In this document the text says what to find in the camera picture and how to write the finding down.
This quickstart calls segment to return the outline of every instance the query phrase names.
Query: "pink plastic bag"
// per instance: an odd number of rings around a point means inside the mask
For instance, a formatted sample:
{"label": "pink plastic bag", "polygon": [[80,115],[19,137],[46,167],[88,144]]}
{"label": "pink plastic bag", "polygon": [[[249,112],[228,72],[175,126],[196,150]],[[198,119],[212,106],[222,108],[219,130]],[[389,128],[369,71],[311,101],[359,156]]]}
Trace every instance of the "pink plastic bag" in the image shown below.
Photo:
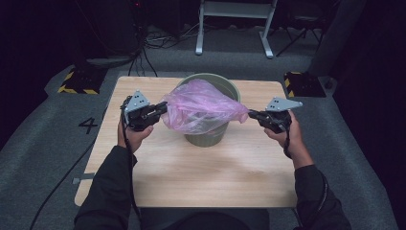
{"label": "pink plastic bag", "polygon": [[244,123],[248,108],[225,96],[206,80],[191,80],[165,95],[165,125],[183,134],[204,134],[230,121]]}

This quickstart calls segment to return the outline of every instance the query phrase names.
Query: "number 4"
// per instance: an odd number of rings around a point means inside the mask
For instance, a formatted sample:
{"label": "number 4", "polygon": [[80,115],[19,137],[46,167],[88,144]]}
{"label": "number 4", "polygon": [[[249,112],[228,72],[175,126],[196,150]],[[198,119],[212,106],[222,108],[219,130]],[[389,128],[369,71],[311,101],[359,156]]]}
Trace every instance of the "number 4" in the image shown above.
{"label": "number 4", "polygon": [[91,118],[87,119],[86,121],[80,123],[80,124],[79,124],[79,127],[87,127],[86,134],[89,134],[89,133],[90,133],[90,129],[92,129],[92,127],[96,127],[96,126],[97,126],[97,125],[93,125],[94,122],[95,122],[95,119],[91,117]]}

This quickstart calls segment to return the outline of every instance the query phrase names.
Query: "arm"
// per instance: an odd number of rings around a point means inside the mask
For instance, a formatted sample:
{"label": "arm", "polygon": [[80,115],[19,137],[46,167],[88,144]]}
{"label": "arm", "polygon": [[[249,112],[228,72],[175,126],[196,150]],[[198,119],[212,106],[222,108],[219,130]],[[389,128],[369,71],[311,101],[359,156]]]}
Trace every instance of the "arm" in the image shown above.
{"label": "arm", "polygon": [[[126,130],[132,152],[152,132]],[[89,195],[75,217],[75,229],[127,229],[131,209],[130,164],[121,123],[118,144],[107,155],[96,173]]]}
{"label": "arm", "polygon": [[[350,229],[350,223],[342,210],[340,200],[335,197],[328,187],[327,180],[314,165],[302,139],[299,122],[293,112],[289,111],[289,113],[292,124],[288,151],[295,168],[295,190],[298,197],[296,208],[301,223],[307,229]],[[264,132],[283,147],[286,133],[276,134],[268,128]]]}

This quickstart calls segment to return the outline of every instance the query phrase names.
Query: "hand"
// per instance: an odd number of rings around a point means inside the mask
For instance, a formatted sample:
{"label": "hand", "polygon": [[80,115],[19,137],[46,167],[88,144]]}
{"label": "hand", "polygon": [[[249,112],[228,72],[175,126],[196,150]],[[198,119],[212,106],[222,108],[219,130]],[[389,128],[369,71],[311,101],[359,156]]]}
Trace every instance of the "hand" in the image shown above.
{"label": "hand", "polygon": [[[311,159],[310,154],[307,151],[305,143],[302,139],[302,131],[299,122],[298,120],[296,120],[295,114],[293,114],[292,111],[289,110],[288,112],[292,119],[292,124],[290,124],[289,129],[290,143],[287,151],[290,153],[292,157],[295,169],[298,169],[306,165],[312,165],[313,160]],[[266,135],[268,135],[269,138],[278,141],[281,147],[284,146],[284,142],[286,141],[286,132],[276,134],[269,128],[266,128],[264,132],[266,133]]]}
{"label": "hand", "polygon": [[[144,131],[141,131],[141,132],[133,131],[131,128],[125,129],[125,135],[129,141],[129,144],[131,146],[131,151],[133,153],[141,146],[141,143],[143,142],[143,140],[146,139],[149,136],[149,134],[151,134],[152,131],[153,131],[153,126],[148,126]],[[118,134],[117,145],[121,146],[123,148],[126,148],[121,119],[119,121],[119,126],[117,128],[117,132],[118,132],[117,133]]]}

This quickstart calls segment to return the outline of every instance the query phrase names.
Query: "black sleeve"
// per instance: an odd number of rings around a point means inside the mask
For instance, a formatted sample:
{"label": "black sleeve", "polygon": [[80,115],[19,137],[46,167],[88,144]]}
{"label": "black sleeve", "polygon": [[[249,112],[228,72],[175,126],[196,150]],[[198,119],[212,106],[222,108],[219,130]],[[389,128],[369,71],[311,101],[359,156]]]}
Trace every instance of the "black sleeve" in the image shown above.
{"label": "black sleeve", "polygon": [[93,178],[75,229],[127,229],[131,209],[128,152],[114,147]]}
{"label": "black sleeve", "polygon": [[295,171],[297,210],[306,229],[351,229],[340,200],[327,187],[323,208],[317,212],[325,193],[325,181],[316,166],[305,166]]}

